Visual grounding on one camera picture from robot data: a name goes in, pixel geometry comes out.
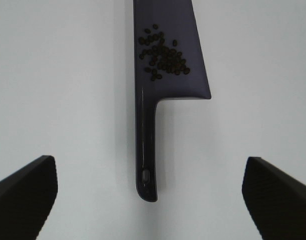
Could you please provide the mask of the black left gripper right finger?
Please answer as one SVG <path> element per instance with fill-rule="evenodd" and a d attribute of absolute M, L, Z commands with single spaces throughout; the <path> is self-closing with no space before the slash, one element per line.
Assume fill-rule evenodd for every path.
<path fill-rule="evenodd" d="M 306 185 L 260 157 L 246 163 L 242 195 L 264 240 L 306 240 Z"/>

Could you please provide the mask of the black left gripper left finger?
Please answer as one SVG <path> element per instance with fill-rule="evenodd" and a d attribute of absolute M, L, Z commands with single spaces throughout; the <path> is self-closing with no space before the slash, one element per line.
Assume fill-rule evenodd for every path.
<path fill-rule="evenodd" d="M 42 155 L 0 181 L 0 240 L 37 239 L 58 193 L 55 158 Z"/>

